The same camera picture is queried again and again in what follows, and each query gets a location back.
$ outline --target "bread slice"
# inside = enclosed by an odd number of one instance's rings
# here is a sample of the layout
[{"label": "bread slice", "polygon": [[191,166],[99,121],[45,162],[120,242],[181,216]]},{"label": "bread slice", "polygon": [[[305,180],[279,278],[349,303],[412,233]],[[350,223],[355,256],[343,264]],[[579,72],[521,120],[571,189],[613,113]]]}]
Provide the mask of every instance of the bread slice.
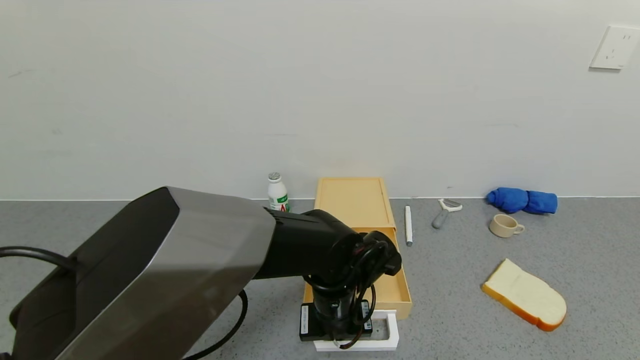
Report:
[{"label": "bread slice", "polygon": [[509,259],[498,266],[482,290],[544,331],[555,330],[566,315],[566,302],[562,295]]}]

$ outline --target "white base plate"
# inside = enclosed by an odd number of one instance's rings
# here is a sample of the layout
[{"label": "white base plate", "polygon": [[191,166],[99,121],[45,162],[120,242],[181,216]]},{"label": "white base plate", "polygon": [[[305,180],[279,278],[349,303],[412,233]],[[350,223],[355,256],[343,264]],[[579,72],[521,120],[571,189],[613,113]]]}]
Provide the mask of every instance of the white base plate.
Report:
[{"label": "white base plate", "polygon": [[389,326],[389,339],[386,340],[358,340],[352,347],[343,350],[338,346],[346,344],[348,341],[326,341],[316,340],[314,345],[316,351],[394,351],[398,347],[400,334],[396,320],[396,310],[374,310],[372,319],[387,319]]}]

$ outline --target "small bottle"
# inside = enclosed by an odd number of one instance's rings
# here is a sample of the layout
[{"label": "small bottle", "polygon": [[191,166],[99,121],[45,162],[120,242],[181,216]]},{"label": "small bottle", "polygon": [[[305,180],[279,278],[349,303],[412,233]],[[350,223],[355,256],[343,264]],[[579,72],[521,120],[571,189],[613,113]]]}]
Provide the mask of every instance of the small bottle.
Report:
[{"label": "small bottle", "polygon": [[269,174],[269,207],[272,210],[290,212],[289,197],[287,196],[287,188],[282,183],[282,176],[279,172]]}]

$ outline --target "cup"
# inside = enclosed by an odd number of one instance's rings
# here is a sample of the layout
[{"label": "cup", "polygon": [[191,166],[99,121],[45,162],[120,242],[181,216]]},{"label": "cup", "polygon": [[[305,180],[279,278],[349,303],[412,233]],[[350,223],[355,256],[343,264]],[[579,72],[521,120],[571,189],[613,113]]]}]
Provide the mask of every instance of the cup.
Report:
[{"label": "cup", "polygon": [[510,238],[514,234],[522,233],[524,229],[524,225],[518,224],[516,219],[505,214],[495,215],[489,224],[489,230],[501,238]]}]

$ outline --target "black cable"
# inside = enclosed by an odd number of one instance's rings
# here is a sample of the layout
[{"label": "black cable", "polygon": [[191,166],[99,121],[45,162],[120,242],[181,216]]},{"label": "black cable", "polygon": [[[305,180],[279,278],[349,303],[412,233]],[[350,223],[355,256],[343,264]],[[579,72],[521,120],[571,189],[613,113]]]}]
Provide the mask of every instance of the black cable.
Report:
[{"label": "black cable", "polygon": [[373,315],[373,311],[376,309],[376,287],[371,284],[371,306],[369,306],[369,312],[367,316],[365,316],[362,321],[354,321],[356,325],[364,325],[365,322],[368,322],[371,319],[371,315]]},{"label": "black cable", "polygon": [[[363,292],[360,293],[360,296],[358,296],[360,301],[362,300],[362,297],[364,296],[365,292],[367,292],[366,289]],[[376,287],[373,284],[371,284],[371,306],[369,307],[369,312],[367,313],[367,316],[365,316],[364,319],[362,319],[362,322],[354,322],[356,325],[360,326],[360,330],[358,330],[358,333],[356,334],[356,336],[353,339],[351,339],[351,341],[349,341],[346,344],[340,345],[340,349],[347,350],[348,348],[352,347],[355,343],[358,342],[358,340],[362,336],[362,331],[363,331],[363,328],[364,328],[363,325],[366,322],[368,322],[369,319],[371,319],[371,315],[373,315],[373,311],[375,309],[376,309]]]},{"label": "black cable", "polygon": [[0,247],[0,258],[8,257],[8,256],[20,256],[23,258],[32,258],[38,259],[42,261],[46,261],[48,263],[52,263],[54,265],[58,265],[61,268],[70,270],[75,272],[77,263],[72,261],[65,256],[60,254],[56,254],[55,252],[51,252],[44,249],[38,249],[36,247],[27,247],[27,246],[7,246]]},{"label": "black cable", "polygon": [[224,345],[227,341],[229,341],[229,339],[236,333],[236,331],[240,329],[240,325],[242,325],[242,322],[244,321],[244,317],[246,316],[246,311],[249,308],[249,299],[246,297],[246,292],[244,292],[244,290],[240,291],[238,296],[242,300],[242,311],[240,312],[240,317],[238,318],[238,321],[236,321],[236,324],[233,326],[233,328],[231,328],[231,331],[229,331],[227,335],[225,335],[225,337],[220,339],[220,341],[218,341],[217,343],[202,350],[201,352],[187,356],[182,360],[198,360],[211,354],[212,352],[219,349],[222,345]]}]

